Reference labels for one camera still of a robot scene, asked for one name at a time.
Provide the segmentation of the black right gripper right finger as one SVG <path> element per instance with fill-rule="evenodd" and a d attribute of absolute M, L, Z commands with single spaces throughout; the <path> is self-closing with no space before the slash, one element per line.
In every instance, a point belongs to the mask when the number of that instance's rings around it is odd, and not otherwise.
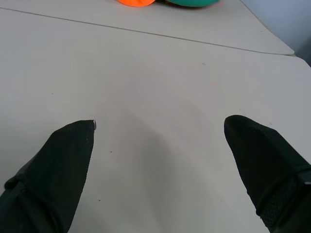
<path fill-rule="evenodd" d="M 245 116 L 224 133 L 256 214 L 270 233 L 311 233 L 311 164 L 276 130 Z"/>

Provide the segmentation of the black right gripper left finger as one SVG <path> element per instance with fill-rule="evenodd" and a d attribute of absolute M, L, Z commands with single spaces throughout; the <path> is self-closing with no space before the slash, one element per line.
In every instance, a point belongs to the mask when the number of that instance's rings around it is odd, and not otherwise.
<path fill-rule="evenodd" d="M 0 233 L 68 233 L 86 182 L 95 130 L 94 120 L 56 130 L 4 184 Z"/>

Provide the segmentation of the green round object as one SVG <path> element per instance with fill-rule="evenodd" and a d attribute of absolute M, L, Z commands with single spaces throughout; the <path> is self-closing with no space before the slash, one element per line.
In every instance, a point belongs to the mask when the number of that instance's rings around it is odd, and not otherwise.
<path fill-rule="evenodd" d="M 217 3 L 219 0 L 166 0 L 166 1 L 185 7 L 206 7 Z"/>

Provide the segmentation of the orange round object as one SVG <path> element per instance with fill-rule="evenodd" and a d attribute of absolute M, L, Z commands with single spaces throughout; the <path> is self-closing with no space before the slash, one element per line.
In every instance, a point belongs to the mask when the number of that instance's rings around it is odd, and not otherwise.
<path fill-rule="evenodd" d="M 155 0 L 118 0 L 123 5 L 130 7 L 145 7 L 152 4 Z"/>

